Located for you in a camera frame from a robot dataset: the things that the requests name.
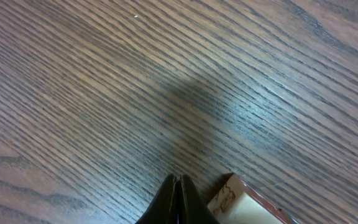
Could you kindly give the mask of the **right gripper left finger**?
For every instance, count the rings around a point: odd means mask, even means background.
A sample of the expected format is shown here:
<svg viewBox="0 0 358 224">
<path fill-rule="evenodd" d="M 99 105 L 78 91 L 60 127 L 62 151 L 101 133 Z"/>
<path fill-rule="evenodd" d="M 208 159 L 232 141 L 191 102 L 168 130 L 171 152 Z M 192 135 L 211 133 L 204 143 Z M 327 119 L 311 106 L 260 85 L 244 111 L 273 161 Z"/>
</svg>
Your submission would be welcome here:
<svg viewBox="0 0 358 224">
<path fill-rule="evenodd" d="M 177 223 L 177 179 L 173 174 L 166 176 L 144 214 L 136 224 Z"/>
</svg>

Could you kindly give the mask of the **red O letter block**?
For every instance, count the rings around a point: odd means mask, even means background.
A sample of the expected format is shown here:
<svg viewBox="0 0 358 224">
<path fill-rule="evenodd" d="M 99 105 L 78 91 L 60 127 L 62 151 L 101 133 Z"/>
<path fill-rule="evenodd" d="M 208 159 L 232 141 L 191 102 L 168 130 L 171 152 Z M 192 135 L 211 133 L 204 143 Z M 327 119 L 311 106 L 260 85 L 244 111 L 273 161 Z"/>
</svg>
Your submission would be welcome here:
<svg viewBox="0 0 358 224">
<path fill-rule="evenodd" d="M 219 223 L 227 224 L 298 224 L 282 208 L 233 174 L 208 204 Z"/>
</svg>

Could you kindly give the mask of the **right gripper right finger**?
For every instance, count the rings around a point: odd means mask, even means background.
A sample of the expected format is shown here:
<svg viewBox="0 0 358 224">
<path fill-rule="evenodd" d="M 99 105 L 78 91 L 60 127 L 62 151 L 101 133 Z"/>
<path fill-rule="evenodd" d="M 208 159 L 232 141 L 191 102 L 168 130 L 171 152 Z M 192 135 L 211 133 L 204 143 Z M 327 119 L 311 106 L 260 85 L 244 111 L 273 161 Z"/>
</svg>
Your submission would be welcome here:
<svg viewBox="0 0 358 224">
<path fill-rule="evenodd" d="M 181 224 L 219 224 L 189 175 L 181 175 L 178 184 L 178 222 Z"/>
</svg>

